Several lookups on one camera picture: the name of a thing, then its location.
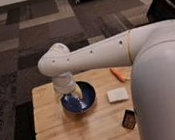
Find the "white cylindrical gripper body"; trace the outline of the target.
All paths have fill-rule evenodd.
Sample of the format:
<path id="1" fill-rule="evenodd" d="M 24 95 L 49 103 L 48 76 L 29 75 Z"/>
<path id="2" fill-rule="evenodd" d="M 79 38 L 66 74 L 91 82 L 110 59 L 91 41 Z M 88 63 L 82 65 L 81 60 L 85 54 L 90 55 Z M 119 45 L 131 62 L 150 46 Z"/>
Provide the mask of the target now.
<path id="1" fill-rule="evenodd" d="M 67 94 L 74 91 L 76 82 L 71 72 L 65 72 L 52 79 L 54 90 L 60 94 Z"/>

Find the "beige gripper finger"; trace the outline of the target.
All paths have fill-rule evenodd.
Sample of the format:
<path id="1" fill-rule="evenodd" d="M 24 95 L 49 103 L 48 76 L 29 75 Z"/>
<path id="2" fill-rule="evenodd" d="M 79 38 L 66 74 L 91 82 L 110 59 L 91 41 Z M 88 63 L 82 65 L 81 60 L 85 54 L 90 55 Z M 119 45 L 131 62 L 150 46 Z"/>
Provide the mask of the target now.
<path id="1" fill-rule="evenodd" d="M 74 96 L 77 98 L 83 98 L 82 91 L 80 89 L 80 86 L 77 84 L 75 85 L 75 88 L 73 89 Z"/>

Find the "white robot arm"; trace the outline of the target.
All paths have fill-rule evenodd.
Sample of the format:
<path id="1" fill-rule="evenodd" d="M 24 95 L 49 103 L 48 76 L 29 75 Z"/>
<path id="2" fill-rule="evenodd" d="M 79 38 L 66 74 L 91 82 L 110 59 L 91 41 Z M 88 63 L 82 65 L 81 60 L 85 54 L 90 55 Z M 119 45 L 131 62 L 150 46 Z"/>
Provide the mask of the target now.
<path id="1" fill-rule="evenodd" d="M 140 140 L 175 140 L 174 19 L 126 30 L 79 50 L 56 43 L 37 64 L 60 93 L 75 86 L 72 72 L 128 65 Z"/>

